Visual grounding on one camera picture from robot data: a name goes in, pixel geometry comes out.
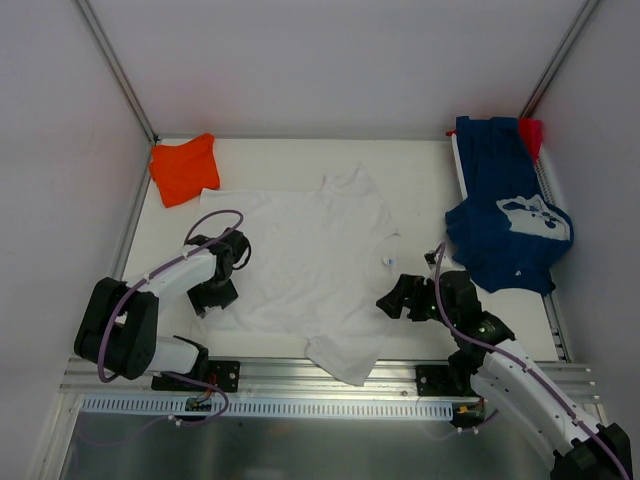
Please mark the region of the white t shirt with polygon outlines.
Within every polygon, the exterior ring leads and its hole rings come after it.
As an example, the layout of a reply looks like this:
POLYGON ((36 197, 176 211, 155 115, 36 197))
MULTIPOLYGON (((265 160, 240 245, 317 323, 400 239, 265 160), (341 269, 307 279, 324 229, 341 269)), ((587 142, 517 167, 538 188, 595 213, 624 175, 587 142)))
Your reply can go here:
POLYGON ((364 167, 327 175, 315 191, 202 193, 199 215, 222 209, 243 213, 252 255, 232 276, 238 299, 202 326, 302 338, 307 358, 363 385, 391 330, 375 303, 396 282, 388 262, 400 240, 364 167))

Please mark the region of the orange t shirt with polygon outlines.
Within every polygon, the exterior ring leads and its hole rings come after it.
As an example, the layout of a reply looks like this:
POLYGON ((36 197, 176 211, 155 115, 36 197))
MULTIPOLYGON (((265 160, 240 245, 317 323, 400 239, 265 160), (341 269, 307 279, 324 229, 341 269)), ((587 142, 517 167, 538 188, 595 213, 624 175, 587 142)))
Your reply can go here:
POLYGON ((165 208, 199 197, 205 189, 220 188, 214 142, 211 133, 204 133, 181 145, 151 149, 149 171, 165 208))

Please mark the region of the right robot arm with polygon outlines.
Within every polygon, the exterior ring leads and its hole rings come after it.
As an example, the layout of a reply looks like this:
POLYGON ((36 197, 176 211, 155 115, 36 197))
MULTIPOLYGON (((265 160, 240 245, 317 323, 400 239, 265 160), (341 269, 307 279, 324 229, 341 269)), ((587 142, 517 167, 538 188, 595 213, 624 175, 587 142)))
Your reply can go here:
POLYGON ((551 478, 632 478, 626 432, 586 412, 529 358, 509 327, 482 307, 468 273, 452 270, 436 279, 403 274, 376 305, 392 319, 406 315, 447 327, 458 349, 448 358, 444 387, 492 403, 551 478))

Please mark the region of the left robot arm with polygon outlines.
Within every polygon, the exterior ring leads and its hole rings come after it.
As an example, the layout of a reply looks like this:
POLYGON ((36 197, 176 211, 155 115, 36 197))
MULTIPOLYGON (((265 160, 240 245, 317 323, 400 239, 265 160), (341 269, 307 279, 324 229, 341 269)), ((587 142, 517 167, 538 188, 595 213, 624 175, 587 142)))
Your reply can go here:
POLYGON ((208 349, 193 340, 158 334, 159 315, 186 296, 195 314, 224 309, 238 298, 231 275, 251 256, 245 235, 230 228, 220 241, 189 239, 178 257, 137 280, 101 279, 94 287, 74 341, 79 357, 134 380, 173 372, 188 390, 208 381, 208 349))

